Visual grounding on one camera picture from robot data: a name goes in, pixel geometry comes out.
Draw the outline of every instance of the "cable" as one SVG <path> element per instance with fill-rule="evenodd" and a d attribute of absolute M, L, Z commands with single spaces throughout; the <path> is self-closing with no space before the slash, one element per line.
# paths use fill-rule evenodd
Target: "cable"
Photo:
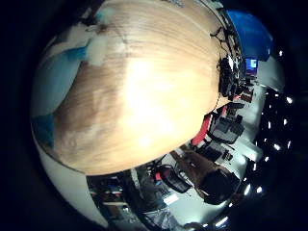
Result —
<path fill-rule="evenodd" d="M 218 105 L 218 102 L 219 102 L 219 99 L 220 99 L 220 95 L 221 95 L 221 93 L 219 93 L 219 95 L 218 95 L 218 101 L 216 102 L 215 108 L 214 108 L 213 110 L 215 110 L 215 109 L 216 109 L 216 106 Z"/>

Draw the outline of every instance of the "ceiling light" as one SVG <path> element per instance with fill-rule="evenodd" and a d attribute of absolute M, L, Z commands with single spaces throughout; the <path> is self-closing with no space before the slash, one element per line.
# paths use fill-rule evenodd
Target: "ceiling light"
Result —
<path fill-rule="evenodd" d="M 281 149 L 281 147 L 280 147 L 278 144 L 276 144 L 276 143 L 273 145 L 273 147 L 274 147 L 276 150 L 278 150 L 278 151 Z"/>
<path fill-rule="evenodd" d="M 262 192 L 262 187 L 258 187 L 257 193 L 261 193 L 261 192 Z"/>
<path fill-rule="evenodd" d="M 249 194 L 250 188 L 251 188 L 250 184 L 246 186 L 246 188 L 244 189 L 244 195 L 248 195 Z"/>
<path fill-rule="evenodd" d="M 292 104 L 292 103 L 293 103 L 293 99 L 292 99 L 292 98 L 290 98 L 290 97 L 287 97 L 287 101 L 288 101 L 288 103 L 290 103 L 290 104 Z"/>
<path fill-rule="evenodd" d="M 224 217 L 223 219 L 221 219 L 219 222 L 217 222 L 215 224 L 215 227 L 220 227 L 222 226 L 226 221 L 228 221 L 228 217 Z"/>

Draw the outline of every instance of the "desk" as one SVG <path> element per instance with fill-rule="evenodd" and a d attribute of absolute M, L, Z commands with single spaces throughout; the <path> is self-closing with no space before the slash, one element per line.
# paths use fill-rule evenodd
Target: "desk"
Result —
<path fill-rule="evenodd" d="M 58 160 L 87 175 L 149 162 L 197 134 L 217 105 L 221 23 L 192 0 L 107 0 L 104 63 L 81 64 L 55 113 Z"/>

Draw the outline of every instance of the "black chair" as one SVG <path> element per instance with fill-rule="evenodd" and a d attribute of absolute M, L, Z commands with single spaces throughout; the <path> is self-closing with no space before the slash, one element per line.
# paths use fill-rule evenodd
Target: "black chair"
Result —
<path fill-rule="evenodd" d="M 179 193 L 187 192 L 192 186 L 188 184 L 184 179 L 180 178 L 171 165 L 161 165 L 153 169 L 155 172 L 159 172 L 163 182 Z"/>
<path fill-rule="evenodd" d="M 212 162 L 215 162 L 220 157 L 226 162 L 231 161 L 233 158 L 233 155 L 216 141 L 208 141 L 204 143 L 200 148 L 197 148 L 195 152 Z"/>
<path fill-rule="evenodd" d="M 214 141 L 233 144 L 244 131 L 242 119 L 240 115 L 235 119 L 220 116 L 214 124 L 211 124 L 207 135 Z"/>

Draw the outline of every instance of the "table surface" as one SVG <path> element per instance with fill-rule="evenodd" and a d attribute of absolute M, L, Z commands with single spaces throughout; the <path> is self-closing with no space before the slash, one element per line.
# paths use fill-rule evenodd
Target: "table surface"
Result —
<path fill-rule="evenodd" d="M 57 158 L 87 175 L 154 160 L 193 138 L 218 98 L 221 23 L 192 0 L 107 0 L 101 66 L 83 63 L 55 113 Z"/>

